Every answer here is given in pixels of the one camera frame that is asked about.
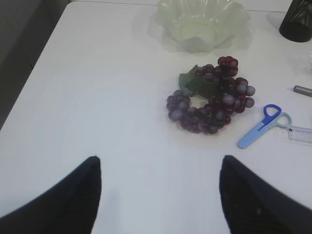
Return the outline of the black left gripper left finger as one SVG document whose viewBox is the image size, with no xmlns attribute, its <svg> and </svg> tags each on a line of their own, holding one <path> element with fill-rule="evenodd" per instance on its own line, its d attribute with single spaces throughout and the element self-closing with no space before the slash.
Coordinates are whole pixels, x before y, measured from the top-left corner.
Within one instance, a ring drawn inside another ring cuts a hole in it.
<svg viewBox="0 0 312 234">
<path fill-rule="evenodd" d="M 0 219 L 2 234 L 89 234 L 101 196 L 101 163 L 82 162 L 58 184 Z"/>
</svg>

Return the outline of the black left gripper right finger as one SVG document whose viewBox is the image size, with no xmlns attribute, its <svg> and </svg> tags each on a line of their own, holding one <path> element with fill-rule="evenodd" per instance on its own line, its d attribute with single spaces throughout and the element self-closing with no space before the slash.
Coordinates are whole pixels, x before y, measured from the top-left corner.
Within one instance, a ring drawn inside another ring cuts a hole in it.
<svg viewBox="0 0 312 234">
<path fill-rule="evenodd" d="M 234 156 L 219 175 L 222 210 L 232 234 L 310 234 L 312 211 L 264 181 Z"/>
</svg>

